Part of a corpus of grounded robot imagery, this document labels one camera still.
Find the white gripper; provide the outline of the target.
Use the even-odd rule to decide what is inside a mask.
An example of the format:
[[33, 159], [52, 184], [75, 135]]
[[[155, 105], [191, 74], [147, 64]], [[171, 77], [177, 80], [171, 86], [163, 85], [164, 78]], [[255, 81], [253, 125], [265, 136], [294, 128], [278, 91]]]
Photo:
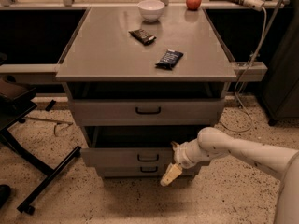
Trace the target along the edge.
[[182, 168], [190, 169], [206, 158], [206, 153], [199, 147], [196, 139], [182, 144], [172, 141], [171, 146], [174, 150], [175, 164], [170, 163], [168, 165], [160, 181], [163, 187], [168, 186], [178, 178], [182, 174]]

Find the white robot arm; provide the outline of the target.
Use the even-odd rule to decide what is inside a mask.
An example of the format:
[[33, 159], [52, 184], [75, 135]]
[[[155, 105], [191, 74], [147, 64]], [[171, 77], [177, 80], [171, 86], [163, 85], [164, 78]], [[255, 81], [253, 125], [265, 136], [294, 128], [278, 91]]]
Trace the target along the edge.
[[174, 163], [168, 165], [162, 186], [172, 183], [184, 169], [231, 155], [280, 181], [274, 224], [299, 224], [298, 150], [235, 139], [213, 127], [202, 129], [190, 142], [172, 146]]

